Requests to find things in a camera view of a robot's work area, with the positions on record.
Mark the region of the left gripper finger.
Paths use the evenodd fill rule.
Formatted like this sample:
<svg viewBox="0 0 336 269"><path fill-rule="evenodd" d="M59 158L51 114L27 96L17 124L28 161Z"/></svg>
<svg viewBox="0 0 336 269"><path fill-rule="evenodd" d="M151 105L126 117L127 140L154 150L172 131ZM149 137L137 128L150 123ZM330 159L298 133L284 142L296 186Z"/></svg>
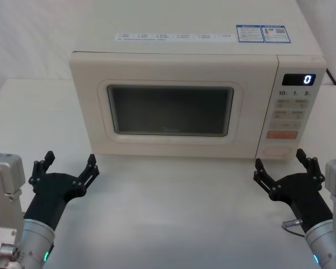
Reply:
<svg viewBox="0 0 336 269"><path fill-rule="evenodd" d="M86 167L77 177L74 184L74 196L84 196L87 192L87 188L98 177L99 174L100 172L96 164L96 157L94 154L90 154Z"/></svg>
<svg viewBox="0 0 336 269"><path fill-rule="evenodd" d="M55 160L53 151L48 151L43 160L34 161L32 175L29 178L29 184L33 185L42 178Z"/></svg>

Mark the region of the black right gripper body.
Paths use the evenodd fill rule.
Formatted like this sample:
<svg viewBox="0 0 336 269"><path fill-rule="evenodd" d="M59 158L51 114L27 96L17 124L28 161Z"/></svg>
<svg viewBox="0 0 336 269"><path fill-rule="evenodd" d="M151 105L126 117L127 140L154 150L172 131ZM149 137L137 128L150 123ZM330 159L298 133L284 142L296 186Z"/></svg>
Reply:
<svg viewBox="0 0 336 269"><path fill-rule="evenodd" d="M306 233L313 226L331 220L333 214L320 195L323 175L296 173L283 177L270 189L270 199L286 203Z"/></svg>

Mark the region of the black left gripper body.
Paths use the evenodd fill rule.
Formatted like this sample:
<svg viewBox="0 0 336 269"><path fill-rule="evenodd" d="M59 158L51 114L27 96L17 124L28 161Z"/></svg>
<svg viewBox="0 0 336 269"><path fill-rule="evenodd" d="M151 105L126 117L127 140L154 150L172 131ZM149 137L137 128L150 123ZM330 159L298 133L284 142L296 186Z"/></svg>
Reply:
<svg viewBox="0 0 336 269"><path fill-rule="evenodd" d="M55 230L67 203L77 197L77 183L76 177L62 173L32 176L29 184L35 195L24 219L42 222Z"/></svg>

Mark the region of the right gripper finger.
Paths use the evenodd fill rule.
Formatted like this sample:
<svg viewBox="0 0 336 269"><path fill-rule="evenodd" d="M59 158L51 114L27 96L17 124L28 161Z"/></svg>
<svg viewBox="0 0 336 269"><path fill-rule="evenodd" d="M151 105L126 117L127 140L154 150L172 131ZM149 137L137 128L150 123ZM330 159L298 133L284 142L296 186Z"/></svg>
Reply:
<svg viewBox="0 0 336 269"><path fill-rule="evenodd" d="M298 161L304 166L306 172L312 177L312 180L317 185L317 190L322 189L322 182L325 181L325 176L321 173L320 165L317 157L307 157L303 149L297 149L296 157Z"/></svg>
<svg viewBox="0 0 336 269"><path fill-rule="evenodd" d="M263 162L260 158L255 160L255 172L253 180L267 192L272 201L277 200L277 184L274 179L266 172Z"/></svg>

